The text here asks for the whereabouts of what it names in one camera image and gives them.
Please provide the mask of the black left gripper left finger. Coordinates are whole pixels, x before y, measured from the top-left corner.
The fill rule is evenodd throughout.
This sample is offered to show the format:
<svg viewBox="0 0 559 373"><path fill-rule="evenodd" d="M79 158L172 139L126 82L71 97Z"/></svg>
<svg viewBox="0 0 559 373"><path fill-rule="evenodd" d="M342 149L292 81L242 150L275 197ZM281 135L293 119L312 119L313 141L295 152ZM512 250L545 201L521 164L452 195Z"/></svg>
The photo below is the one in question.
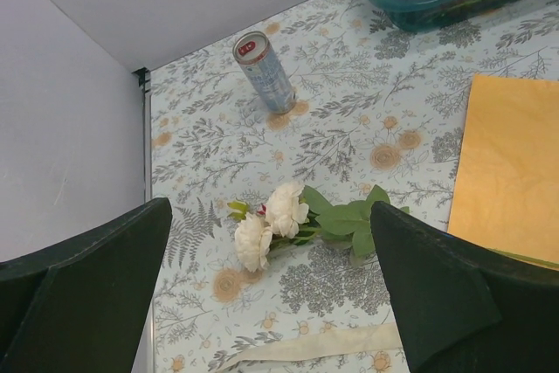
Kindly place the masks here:
<svg viewBox="0 0 559 373"><path fill-rule="evenodd" d="M1 265L3 372L132 370L168 242L155 198Z"/></svg>

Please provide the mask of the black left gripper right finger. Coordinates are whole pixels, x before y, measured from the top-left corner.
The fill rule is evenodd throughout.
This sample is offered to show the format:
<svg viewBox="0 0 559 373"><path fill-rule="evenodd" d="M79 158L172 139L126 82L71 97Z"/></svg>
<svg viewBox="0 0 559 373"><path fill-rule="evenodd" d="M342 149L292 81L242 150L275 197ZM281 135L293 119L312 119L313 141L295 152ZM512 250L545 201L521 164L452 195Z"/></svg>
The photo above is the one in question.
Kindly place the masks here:
<svg viewBox="0 0 559 373"><path fill-rule="evenodd" d="M558 273L376 202L376 255L411 372L556 372Z"/></svg>

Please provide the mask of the cream printed ribbon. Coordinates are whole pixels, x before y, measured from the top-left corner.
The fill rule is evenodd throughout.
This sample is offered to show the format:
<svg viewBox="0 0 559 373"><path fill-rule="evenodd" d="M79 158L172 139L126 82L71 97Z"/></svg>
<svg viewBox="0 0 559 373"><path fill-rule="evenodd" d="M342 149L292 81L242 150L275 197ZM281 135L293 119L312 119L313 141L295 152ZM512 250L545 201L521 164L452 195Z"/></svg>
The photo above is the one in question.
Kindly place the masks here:
<svg viewBox="0 0 559 373"><path fill-rule="evenodd" d="M307 335L243 350L212 372L224 372L241 362L298 362L402 347L396 323L335 329L333 332Z"/></svg>

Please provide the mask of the orange paper bouquet wrap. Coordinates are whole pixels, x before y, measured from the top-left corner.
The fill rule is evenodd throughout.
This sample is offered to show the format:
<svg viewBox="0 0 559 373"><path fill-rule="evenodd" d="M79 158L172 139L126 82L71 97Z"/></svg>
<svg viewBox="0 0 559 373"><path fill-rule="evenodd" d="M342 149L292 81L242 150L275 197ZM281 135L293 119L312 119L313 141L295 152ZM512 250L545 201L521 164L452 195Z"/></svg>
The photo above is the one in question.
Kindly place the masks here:
<svg viewBox="0 0 559 373"><path fill-rule="evenodd" d="M473 77L448 231L558 267L557 82Z"/></svg>

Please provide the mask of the white rose stem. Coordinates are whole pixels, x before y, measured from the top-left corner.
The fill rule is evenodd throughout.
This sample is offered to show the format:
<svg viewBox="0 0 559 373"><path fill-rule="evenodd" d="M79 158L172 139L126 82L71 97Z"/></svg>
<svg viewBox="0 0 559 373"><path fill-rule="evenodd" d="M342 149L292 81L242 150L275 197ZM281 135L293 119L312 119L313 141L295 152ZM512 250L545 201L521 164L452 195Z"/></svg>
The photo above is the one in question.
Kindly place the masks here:
<svg viewBox="0 0 559 373"><path fill-rule="evenodd" d="M557 183L540 179L485 177L459 179L448 193L448 226L466 241L509 258L556 270L558 238L526 237L538 218L552 223L558 233ZM237 226L233 234L236 256L250 273L269 267L270 253L306 245L319 238L323 242L351 250L358 259L376 252L372 230L367 223L377 203L392 204L390 194L374 185L364 199L331 204L317 189L290 181L278 186L266 202L254 208L243 201L232 201L230 218Z"/></svg>

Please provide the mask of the silver drink can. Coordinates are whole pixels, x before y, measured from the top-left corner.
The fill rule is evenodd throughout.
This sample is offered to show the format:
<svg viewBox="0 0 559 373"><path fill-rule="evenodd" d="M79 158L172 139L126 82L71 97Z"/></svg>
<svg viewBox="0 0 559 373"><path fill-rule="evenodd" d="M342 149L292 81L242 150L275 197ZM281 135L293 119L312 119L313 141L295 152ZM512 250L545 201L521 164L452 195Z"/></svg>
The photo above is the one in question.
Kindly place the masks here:
<svg viewBox="0 0 559 373"><path fill-rule="evenodd" d="M247 32L237 40L232 54L271 113L286 114L293 109L295 91L265 33Z"/></svg>

